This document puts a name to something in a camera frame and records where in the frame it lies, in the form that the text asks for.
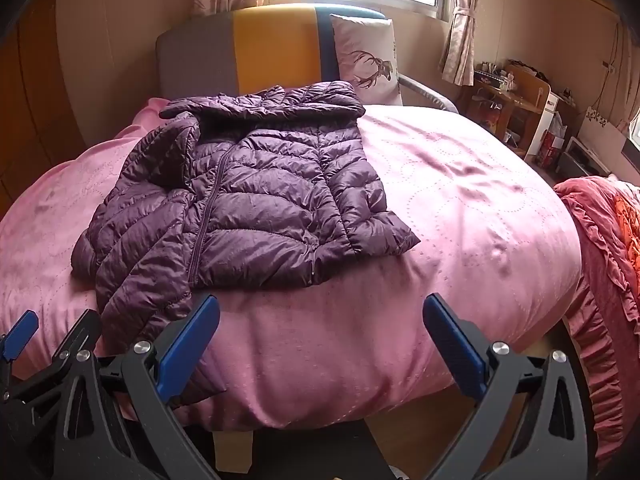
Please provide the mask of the pink dotted bed quilt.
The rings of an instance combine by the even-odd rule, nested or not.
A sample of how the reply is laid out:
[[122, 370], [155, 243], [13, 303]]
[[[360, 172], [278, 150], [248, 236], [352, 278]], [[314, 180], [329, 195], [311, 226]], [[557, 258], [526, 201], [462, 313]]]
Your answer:
[[[150, 99], [112, 140], [50, 169], [1, 221], [1, 325], [25, 311], [39, 327], [13, 370], [49, 365], [82, 312], [96, 306], [70, 254], [137, 142], [160, 124]], [[182, 408], [213, 430], [320, 427], [390, 410], [450, 385], [422, 322], [437, 292], [492, 340], [524, 350], [564, 315], [582, 257], [552, 188], [463, 116], [371, 106], [359, 128], [387, 206], [418, 236], [318, 285], [217, 296], [218, 330], [202, 363], [224, 392]]]

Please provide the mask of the cluttered wooden desk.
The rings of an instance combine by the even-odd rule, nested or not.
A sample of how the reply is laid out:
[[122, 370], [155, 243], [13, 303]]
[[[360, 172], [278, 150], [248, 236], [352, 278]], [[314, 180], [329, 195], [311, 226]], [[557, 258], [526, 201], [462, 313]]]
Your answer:
[[492, 72], [474, 70], [472, 86], [458, 101], [460, 112], [524, 159], [551, 86], [521, 63]]

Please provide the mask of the white metal bed rail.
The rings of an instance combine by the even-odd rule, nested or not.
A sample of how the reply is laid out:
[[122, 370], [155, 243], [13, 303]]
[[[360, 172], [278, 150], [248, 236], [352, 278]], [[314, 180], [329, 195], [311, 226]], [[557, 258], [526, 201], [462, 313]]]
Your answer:
[[416, 81], [404, 74], [398, 75], [398, 82], [401, 86], [416, 92], [416, 94], [430, 102], [431, 107], [443, 110], [444, 112], [454, 114], [459, 113], [457, 107], [450, 101], [450, 99], [446, 98], [446, 96], [443, 96], [434, 89], [427, 87], [425, 84], [421, 84], [419, 81]]

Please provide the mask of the wooden wardrobe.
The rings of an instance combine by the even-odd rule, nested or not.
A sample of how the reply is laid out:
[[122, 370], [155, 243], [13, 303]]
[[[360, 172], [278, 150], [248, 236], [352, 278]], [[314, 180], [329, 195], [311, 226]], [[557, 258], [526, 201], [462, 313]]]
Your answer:
[[1, 40], [1, 212], [86, 149], [63, 78], [56, 0], [30, 0]]

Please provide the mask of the right pink patterned curtain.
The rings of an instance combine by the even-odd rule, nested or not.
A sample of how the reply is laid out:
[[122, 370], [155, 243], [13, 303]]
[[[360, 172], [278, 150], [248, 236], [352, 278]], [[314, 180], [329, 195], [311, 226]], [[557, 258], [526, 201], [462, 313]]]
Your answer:
[[452, 0], [449, 34], [440, 73], [444, 81], [458, 87], [473, 84], [475, 12], [479, 1]]

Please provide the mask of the purple quilted down jacket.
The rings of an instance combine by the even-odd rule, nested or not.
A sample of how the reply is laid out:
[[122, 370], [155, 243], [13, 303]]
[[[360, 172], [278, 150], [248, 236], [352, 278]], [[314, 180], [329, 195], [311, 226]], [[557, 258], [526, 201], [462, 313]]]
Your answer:
[[318, 285], [418, 238], [386, 203], [334, 80], [169, 102], [72, 252], [108, 351], [157, 335], [214, 289]]

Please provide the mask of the side window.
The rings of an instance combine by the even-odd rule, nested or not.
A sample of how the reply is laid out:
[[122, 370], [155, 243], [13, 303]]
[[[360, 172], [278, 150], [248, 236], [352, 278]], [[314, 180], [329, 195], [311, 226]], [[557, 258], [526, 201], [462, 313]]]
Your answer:
[[622, 154], [634, 164], [639, 163], [640, 152], [640, 113], [637, 112], [634, 118], [625, 122], [623, 133], [626, 134], [626, 141], [622, 148]]

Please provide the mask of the white cabinet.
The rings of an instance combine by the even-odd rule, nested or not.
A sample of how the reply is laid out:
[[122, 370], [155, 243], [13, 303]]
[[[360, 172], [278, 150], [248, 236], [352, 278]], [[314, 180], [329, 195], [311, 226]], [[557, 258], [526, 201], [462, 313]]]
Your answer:
[[534, 133], [532, 142], [526, 151], [524, 159], [526, 162], [533, 162], [544, 138], [544, 133], [549, 129], [552, 124], [553, 118], [559, 116], [562, 125], [567, 126], [567, 129], [573, 127], [575, 118], [577, 117], [578, 110], [574, 105], [564, 99], [562, 96], [550, 91], [547, 98], [547, 103], [544, 104], [544, 110], [542, 111], [540, 121], [538, 122], [537, 129]]

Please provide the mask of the side window curtain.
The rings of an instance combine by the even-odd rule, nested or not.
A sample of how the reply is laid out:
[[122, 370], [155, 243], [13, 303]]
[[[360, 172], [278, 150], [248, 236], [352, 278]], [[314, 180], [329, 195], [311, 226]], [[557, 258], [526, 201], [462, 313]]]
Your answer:
[[628, 134], [639, 114], [639, 41], [628, 26], [623, 28], [623, 50], [620, 61], [620, 84], [614, 100], [611, 119], [620, 132]]

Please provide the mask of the white deer print pillow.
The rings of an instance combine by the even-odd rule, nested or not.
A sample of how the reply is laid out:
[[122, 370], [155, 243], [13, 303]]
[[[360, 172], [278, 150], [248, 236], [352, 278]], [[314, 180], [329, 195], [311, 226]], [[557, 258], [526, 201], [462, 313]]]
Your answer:
[[401, 105], [393, 21], [331, 14], [330, 22], [341, 80], [363, 105]]

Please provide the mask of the grey yellow blue headboard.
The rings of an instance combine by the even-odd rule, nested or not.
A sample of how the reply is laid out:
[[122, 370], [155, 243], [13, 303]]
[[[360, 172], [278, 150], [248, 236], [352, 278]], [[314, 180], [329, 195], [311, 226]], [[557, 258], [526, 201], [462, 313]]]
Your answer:
[[254, 6], [194, 18], [160, 35], [160, 95], [229, 96], [340, 78], [331, 15], [382, 20], [378, 11], [329, 3]]

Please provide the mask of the red ruffled blanket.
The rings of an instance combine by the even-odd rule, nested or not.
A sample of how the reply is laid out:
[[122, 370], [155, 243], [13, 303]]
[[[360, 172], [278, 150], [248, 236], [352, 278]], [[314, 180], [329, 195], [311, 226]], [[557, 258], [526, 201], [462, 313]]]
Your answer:
[[582, 273], [566, 326], [584, 371], [597, 470], [639, 419], [639, 188], [602, 177], [554, 187], [576, 226]]

